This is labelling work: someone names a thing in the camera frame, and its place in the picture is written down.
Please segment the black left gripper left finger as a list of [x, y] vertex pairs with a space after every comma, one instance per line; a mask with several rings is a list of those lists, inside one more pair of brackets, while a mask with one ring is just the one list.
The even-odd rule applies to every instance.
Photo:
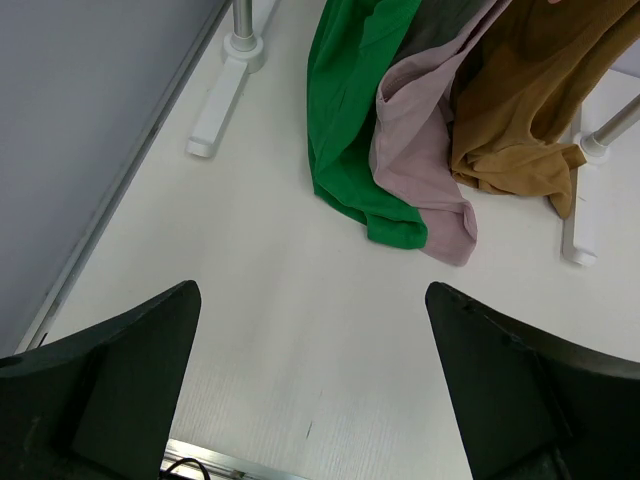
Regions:
[[2, 478], [160, 478], [200, 311], [188, 280], [2, 358]]

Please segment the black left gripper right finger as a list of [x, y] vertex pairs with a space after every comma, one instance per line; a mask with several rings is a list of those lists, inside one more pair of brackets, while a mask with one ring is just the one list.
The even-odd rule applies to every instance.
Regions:
[[638, 478], [638, 363], [442, 282], [425, 305], [473, 478]]

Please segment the pink tank top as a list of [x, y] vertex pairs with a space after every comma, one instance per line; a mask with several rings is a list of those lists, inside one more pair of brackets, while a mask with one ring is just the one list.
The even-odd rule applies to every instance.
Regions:
[[477, 243], [472, 205], [449, 167], [458, 68], [506, 9], [505, 1], [423, 1], [381, 79], [369, 153], [375, 183], [419, 211], [423, 252], [465, 265]]

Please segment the brown tank top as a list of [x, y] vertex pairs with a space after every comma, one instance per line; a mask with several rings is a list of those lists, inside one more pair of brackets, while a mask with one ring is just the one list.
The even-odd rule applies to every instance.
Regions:
[[492, 194], [545, 197], [561, 218], [579, 147], [559, 139], [639, 38], [636, 1], [513, 1], [458, 70], [450, 166]]

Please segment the green tank top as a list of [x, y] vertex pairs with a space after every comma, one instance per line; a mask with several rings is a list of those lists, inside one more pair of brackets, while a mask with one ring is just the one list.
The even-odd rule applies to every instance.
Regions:
[[380, 80], [418, 9], [416, 1], [328, 1], [307, 62], [308, 158], [314, 193], [363, 224], [376, 243], [425, 246], [418, 210], [379, 187], [369, 166]]

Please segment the white clothes rack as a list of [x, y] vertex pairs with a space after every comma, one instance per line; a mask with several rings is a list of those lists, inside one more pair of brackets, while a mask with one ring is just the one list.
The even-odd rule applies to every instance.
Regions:
[[[278, 5], [277, 1], [232, 3], [234, 27], [223, 40], [222, 72], [187, 141], [189, 154], [203, 158], [216, 154], [247, 78], [265, 63], [263, 33]], [[459, 196], [458, 188], [445, 176], [444, 162], [435, 159], [448, 144], [444, 128], [436, 127], [435, 122], [443, 121], [449, 111], [449, 94], [442, 92], [438, 99], [440, 102], [431, 104], [433, 109], [421, 124], [421, 131], [430, 133], [436, 140], [433, 148], [422, 150], [429, 155], [429, 163], [418, 168], [421, 175], [436, 175], [435, 186], [427, 190], [429, 195], [419, 205], [429, 228], [422, 250], [444, 263], [463, 266], [475, 249], [477, 225], [471, 204]], [[564, 224], [563, 255], [576, 264], [590, 266], [597, 259], [595, 187], [589, 183], [588, 176], [606, 162], [613, 141], [638, 123], [639, 100], [634, 99], [598, 130], [581, 131], [574, 136], [574, 144], [586, 155], [587, 165], [578, 169], [577, 199]]]

